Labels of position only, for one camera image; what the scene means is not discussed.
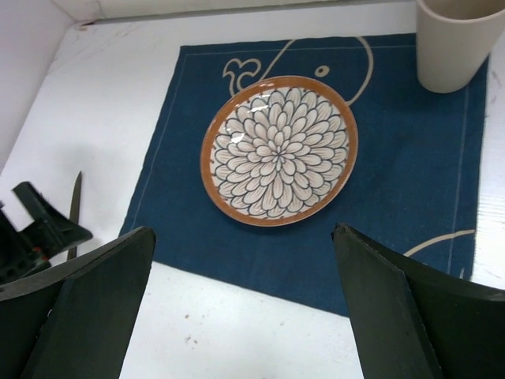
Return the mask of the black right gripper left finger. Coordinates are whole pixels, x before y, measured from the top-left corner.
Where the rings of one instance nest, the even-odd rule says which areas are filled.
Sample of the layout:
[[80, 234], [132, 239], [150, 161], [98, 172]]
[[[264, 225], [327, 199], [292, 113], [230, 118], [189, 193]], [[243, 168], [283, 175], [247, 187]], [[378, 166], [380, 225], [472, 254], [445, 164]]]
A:
[[155, 232], [138, 227], [1, 286], [3, 378], [117, 378], [147, 286]]

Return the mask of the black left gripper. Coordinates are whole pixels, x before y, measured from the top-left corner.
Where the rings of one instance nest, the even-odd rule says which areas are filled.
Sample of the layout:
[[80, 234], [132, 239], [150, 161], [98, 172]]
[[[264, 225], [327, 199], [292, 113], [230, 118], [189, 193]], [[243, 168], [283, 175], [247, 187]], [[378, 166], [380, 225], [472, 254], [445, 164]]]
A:
[[1, 284], [49, 269], [44, 253], [61, 253], [93, 237], [53, 208], [30, 182], [19, 183], [13, 193], [33, 222], [18, 232], [1, 210]]

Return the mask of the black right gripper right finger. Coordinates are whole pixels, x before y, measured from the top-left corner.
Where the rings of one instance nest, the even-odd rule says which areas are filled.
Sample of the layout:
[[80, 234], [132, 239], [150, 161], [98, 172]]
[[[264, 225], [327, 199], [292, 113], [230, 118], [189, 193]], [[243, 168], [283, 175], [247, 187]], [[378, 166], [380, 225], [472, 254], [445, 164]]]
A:
[[345, 224], [332, 233], [366, 378], [502, 378], [504, 292], [405, 257]]

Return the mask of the black table knife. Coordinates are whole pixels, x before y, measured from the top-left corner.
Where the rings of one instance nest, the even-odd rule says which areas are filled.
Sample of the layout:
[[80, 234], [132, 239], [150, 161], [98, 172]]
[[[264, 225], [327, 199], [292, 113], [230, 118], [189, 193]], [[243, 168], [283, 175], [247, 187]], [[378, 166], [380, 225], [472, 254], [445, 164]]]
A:
[[[79, 223], [80, 218], [81, 187], [82, 187], [82, 171], [78, 173], [74, 183], [73, 195], [69, 211], [69, 220], [74, 223]], [[72, 260], [76, 256], [77, 256], [77, 247], [74, 246], [67, 252], [67, 261]]]

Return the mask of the floral plate with orange rim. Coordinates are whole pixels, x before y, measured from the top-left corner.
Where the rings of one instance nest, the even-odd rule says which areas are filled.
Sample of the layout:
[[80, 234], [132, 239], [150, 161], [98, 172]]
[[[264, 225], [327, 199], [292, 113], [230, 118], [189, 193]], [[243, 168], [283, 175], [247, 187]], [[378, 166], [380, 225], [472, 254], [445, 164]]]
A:
[[342, 191], [358, 152], [349, 104], [327, 84], [273, 77], [218, 111], [200, 151], [208, 197], [230, 218], [278, 227], [315, 215]]

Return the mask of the dark blue cloth napkin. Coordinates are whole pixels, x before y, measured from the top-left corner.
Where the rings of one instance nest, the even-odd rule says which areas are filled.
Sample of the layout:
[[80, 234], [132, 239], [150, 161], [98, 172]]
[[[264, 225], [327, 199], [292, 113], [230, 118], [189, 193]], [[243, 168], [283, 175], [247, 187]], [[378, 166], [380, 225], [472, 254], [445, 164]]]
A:
[[[165, 265], [339, 315], [339, 223], [469, 279], [488, 69], [457, 92], [429, 92], [417, 80], [415, 42], [397, 34], [183, 46], [122, 231], [152, 227]], [[350, 102], [357, 161], [315, 215], [254, 227], [213, 204], [200, 150], [232, 91], [284, 75], [321, 81]]]

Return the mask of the beige paper cup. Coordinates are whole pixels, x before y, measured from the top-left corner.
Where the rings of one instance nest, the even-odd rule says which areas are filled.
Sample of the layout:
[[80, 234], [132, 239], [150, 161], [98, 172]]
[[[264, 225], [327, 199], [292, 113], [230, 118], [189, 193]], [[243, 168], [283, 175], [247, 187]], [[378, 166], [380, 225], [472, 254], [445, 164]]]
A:
[[465, 87], [503, 32], [503, 1], [417, 1], [419, 82], [441, 94]]

